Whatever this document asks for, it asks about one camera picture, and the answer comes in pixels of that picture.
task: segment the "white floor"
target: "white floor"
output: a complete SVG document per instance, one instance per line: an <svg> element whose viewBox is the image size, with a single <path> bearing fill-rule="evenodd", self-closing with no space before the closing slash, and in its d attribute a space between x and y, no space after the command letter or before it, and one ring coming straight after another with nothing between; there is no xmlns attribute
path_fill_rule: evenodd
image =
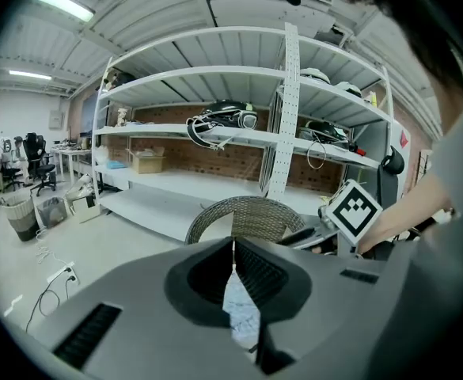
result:
<svg viewBox="0 0 463 380"><path fill-rule="evenodd" d="M65 178L66 183L58 184L56 192L45 188L41 191L40 197L36 197L34 192L35 204L53 196L62 197L70 187L69 175ZM16 193L19 191L8 192L3 197L7 198ZM0 316L10 308L12 300L22 295L6 319L23 329L36 300L47 286L47 278L63 266L63 263L52 256L38 264L36 254L39 245L36 239L29 242L20 241L0 208ZM68 217L66 221L48 231L42 245L48 246L58 258L74 262L74 271L80 284L73 287L70 283L68 288L71 296L116 266L175 249L181 242L137 226L115 214L101 214L82 224ZM55 281L51 288L58 294L61 302L66 300L64 280L60 283ZM55 296L47 294L43 301L44 311L49 313L55 306ZM36 310L29 328L34 328L42 319L43 316Z"/></svg>

